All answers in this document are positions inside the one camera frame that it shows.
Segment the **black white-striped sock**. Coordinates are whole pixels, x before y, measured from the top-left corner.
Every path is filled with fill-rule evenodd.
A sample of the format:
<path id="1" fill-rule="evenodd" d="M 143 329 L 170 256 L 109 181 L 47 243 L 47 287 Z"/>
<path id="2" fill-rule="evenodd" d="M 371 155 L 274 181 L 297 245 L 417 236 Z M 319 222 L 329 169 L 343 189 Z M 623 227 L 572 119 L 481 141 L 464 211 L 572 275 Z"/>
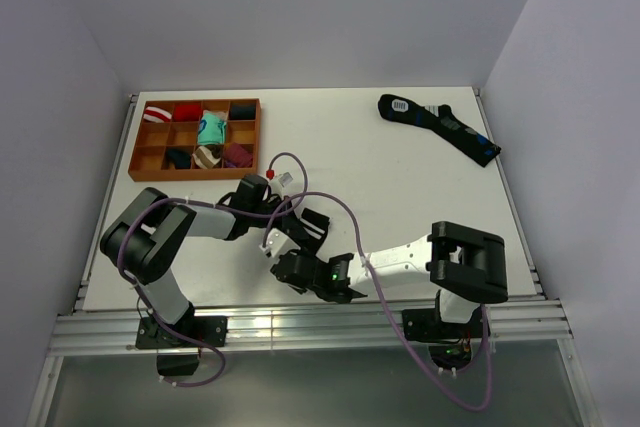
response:
<path id="1" fill-rule="evenodd" d="M 298 218 L 309 233 L 309 252 L 316 254 L 328 237 L 330 218 L 309 208 L 304 208 Z"/>

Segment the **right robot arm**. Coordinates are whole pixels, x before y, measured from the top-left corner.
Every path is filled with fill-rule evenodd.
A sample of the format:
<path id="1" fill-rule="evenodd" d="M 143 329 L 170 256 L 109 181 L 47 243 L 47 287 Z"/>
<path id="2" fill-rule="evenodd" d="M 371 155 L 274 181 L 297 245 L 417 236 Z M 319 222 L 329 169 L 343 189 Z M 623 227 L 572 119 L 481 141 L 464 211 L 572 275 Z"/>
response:
<path id="1" fill-rule="evenodd" d="M 436 222 L 428 235 L 398 247 L 327 261 L 278 229 L 261 250 L 279 282 L 329 303 L 347 304 L 384 288 L 436 286 L 433 325 L 446 337 L 457 335 L 479 306 L 508 300 L 503 238 L 452 222 Z"/>

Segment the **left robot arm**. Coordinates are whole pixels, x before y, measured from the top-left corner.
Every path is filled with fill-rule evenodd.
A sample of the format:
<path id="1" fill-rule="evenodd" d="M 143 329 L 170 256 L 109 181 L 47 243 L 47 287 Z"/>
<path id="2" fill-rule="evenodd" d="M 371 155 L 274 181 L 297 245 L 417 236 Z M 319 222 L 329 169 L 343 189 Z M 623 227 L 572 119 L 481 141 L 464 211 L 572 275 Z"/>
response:
<path id="1" fill-rule="evenodd" d="M 171 265 L 184 239 L 233 241 L 251 228 L 265 227 L 282 200 L 273 184 L 256 174 L 244 176 L 215 205 L 170 199 L 148 187 L 106 229 L 99 248 L 159 316 L 159 335 L 172 346 L 183 346 L 195 333 L 194 306 Z"/>

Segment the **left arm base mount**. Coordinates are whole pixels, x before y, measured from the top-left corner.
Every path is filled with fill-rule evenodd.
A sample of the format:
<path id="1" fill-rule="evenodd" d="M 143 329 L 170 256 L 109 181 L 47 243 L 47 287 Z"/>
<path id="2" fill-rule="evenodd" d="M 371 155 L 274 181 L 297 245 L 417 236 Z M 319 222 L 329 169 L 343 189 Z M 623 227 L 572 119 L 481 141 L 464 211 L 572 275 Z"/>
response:
<path id="1" fill-rule="evenodd" d="M 156 370 L 163 381 L 177 386 L 200 386 L 222 376 L 226 358 L 219 350 L 226 343 L 228 318 L 226 316 L 195 316 L 169 329 L 161 326 L 152 316 L 139 321 L 135 349 L 156 351 Z M 217 371 L 208 379 L 192 380 L 203 366 L 204 351 L 215 354 L 220 362 Z"/>

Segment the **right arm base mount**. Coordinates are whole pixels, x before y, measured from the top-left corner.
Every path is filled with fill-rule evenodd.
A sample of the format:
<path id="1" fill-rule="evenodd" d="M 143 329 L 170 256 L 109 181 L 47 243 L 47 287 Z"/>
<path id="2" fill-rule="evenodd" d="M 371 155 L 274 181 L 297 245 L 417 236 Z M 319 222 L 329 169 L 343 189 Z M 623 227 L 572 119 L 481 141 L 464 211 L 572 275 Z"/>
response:
<path id="1" fill-rule="evenodd" d="M 481 307 L 476 308 L 471 318 L 463 323 L 442 320 L 440 311 L 435 307 L 404 309 L 397 330 L 402 340 L 443 346 L 481 340 L 492 333 Z"/>

